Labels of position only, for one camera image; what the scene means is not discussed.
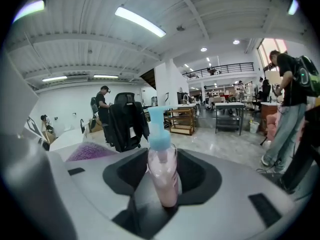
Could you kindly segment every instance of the trash can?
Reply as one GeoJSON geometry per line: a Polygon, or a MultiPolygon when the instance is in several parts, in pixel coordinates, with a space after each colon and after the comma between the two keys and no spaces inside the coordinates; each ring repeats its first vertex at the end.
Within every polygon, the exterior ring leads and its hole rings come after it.
{"type": "Polygon", "coordinates": [[[250,133],[252,133],[252,134],[257,133],[259,125],[260,125],[260,123],[258,123],[258,122],[250,122],[250,133]]]}

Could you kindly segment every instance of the black rubber mat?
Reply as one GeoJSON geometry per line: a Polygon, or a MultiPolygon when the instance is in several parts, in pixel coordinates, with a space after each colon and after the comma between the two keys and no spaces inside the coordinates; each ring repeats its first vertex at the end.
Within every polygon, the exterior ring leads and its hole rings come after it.
{"type": "Polygon", "coordinates": [[[68,170],[68,173],[69,173],[70,176],[72,176],[72,175],[75,175],[75,174],[82,173],[84,171],[85,171],[85,169],[79,167],[79,168],[74,168],[74,169],[68,170]]]}
{"type": "Polygon", "coordinates": [[[280,213],[264,194],[253,194],[249,195],[248,197],[267,228],[281,218],[280,213]]]}

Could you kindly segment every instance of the ceiling light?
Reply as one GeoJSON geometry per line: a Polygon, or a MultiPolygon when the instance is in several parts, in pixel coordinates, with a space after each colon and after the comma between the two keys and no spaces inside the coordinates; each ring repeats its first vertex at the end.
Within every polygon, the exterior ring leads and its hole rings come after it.
{"type": "Polygon", "coordinates": [[[38,0],[30,4],[27,4],[19,10],[19,12],[14,17],[12,23],[22,18],[23,16],[26,16],[28,14],[32,14],[38,11],[42,11],[43,9],[45,9],[45,2],[43,0],[38,0]]]}
{"type": "Polygon", "coordinates": [[[42,82],[49,82],[49,81],[62,80],[62,79],[67,79],[67,77],[65,75],[56,76],[56,77],[51,77],[51,78],[47,78],[47,79],[42,79],[42,82]]]}
{"type": "Polygon", "coordinates": [[[129,21],[132,21],[140,25],[141,27],[144,27],[145,29],[151,31],[160,38],[162,38],[166,34],[166,32],[158,28],[156,25],[152,24],[150,21],[146,20],[145,18],[142,18],[138,14],[135,14],[134,12],[129,11],[125,8],[119,7],[114,14],[122,18],[125,18],[129,21]]]}
{"type": "Polygon", "coordinates": [[[107,75],[107,74],[95,74],[94,78],[118,78],[117,75],[107,75]]]}
{"type": "Polygon", "coordinates": [[[294,15],[296,13],[298,7],[299,7],[298,1],[297,0],[292,0],[292,3],[291,3],[290,8],[288,10],[288,14],[289,15],[294,15]]]}

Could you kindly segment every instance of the pink chair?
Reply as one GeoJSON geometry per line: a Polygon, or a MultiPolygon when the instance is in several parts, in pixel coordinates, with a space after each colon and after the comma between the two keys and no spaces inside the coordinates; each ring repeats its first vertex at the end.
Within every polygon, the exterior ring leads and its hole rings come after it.
{"type": "MultiPolygon", "coordinates": [[[[307,105],[306,110],[312,109],[313,106],[307,105]]],[[[262,146],[263,143],[268,139],[269,141],[273,141],[275,139],[276,131],[277,131],[277,126],[278,126],[278,121],[280,118],[280,113],[277,112],[275,114],[268,114],[266,116],[266,128],[267,128],[267,135],[265,139],[260,143],[262,146]]],[[[304,132],[305,128],[305,119],[302,119],[302,122],[300,123],[299,131],[296,136],[296,142],[298,143],[301,140],[302,134],[304,132]]]]}
{"type": "Polygon", "coordinates": [[[266,116],[266,130],[267,134],[265,139],[260,143],[262,146],[265,141],[268,139],[269,141],[273,141],[275,139],[277,126],[278,126],[278,113],[275,114],[268,114],[266,116]]]}

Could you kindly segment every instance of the person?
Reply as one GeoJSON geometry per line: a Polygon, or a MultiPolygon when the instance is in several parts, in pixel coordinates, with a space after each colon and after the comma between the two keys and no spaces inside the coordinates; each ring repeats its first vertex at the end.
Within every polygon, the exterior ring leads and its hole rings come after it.
{"type": "Polygon", "coordinates": [[[42,126],[41,126],[41,131],[43,130],[43,128],[45,127],[45,129],[51,133],[51,134],[55,134],[55,130],[54,130],[54,126],[52,121],[50,120],[50,117],[47,116],[46,114],[40,116],[40,119],[42,121],[42,126]]]}
{"type": "Polygon", "coordinates": [[[307,108],[307,96],[293,79],[295,59],[277,50],[271,51],[269,58],[274,66],[279,67],[279,74],[282,77],[275,95],[280,96],[284,90],[284,99],[274,140],[269,150],[262,156],[261,162],[264,166],[273,166],[273,171],[280,173],[285,169],[287,158],[293,151],[297,132],[307,108]]]}
{"type": "Polygon", "coordinates": [[[260,77],[259,79],[259,83],[258,83],[258,97],[261,97],[262,96],[262,85],[263,85],[263,81],[264,79],[262,77],[260,77]]]}
{"type": "MultiPolygon", "coordinates": [[[[98,115],[102,124],[109,124],[109,105],[106,104],[105,95],[109,93],[108,86],[104,85],[100,88],[100,91],[96,94],[95,103],[98,107],[98,115]]],[[[108,134],[108,126],[103,126],[103,133],[105,137],[105,142],[112,146],[110,141],[110,135],[108,134]]]]}
{"type": "Polygon", "coordinates": [[[200,92],[200,95],[199,95],[199,101],[200,101],[200,104],[202,104],[202,93],[200,92]]]}
{"type": "Polygon", "coordinates": [[[244,84],[242,83],[242,81],[240,80],[239,83],[238,83],[238,90],[239,90],[239,99],[240,100],[244,100],[245,99],[245,86],[244,84]]]}

